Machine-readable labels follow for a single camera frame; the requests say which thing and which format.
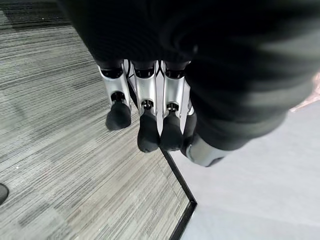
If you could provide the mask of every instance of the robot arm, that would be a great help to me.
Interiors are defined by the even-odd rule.
[[[112,104],[107,127],[130,125],[123,59],[137,91],[138,146],[181,150],[208,167],[277,128],[320,67],[320,1],[59,0],[91,52]],[[155,62],[164,61],[163,131]],[[183,87],[189,112],[180,131]]]

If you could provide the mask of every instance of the white floor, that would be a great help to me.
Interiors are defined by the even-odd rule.
[[[317,240],[320,101],[210,168],[172,153],[198,202],[182,240]]]

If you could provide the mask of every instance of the gray carpet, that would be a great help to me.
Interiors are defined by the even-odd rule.
[[[0,239],[168,239],[189,200],[160,150],[120,131],[68,26],[0,34]]]

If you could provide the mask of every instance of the black fingertip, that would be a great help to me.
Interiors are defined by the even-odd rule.
[[[163,120],[160,147],[165,151],[178,151],[183,146],[183,135],[180,130],[180,119],[170,112]]]
[[[150,153],[158,148],[159,143],[157,119],[150,109],[145,109],[140,117],[140,129],[137,137],[138,148],[144,153]]]
[[[110,112],[106,116],[106,127],[109,130],[120,130],[129,127],[130,124],[130,108],[126,104],[120,101],[116,101],[114,105],[112,105]]]
[[[9,189],[4,184],[0,183],[0,205],[5,202],[9,196]]]
[[[197,115],[195,112],[191,115],[186,116],[185,126],[183,131],[183,145],[180,150],[181,153],[185,156],[187,156],[186,155],[187,147],[192,143],[196,124],[197,124]]]

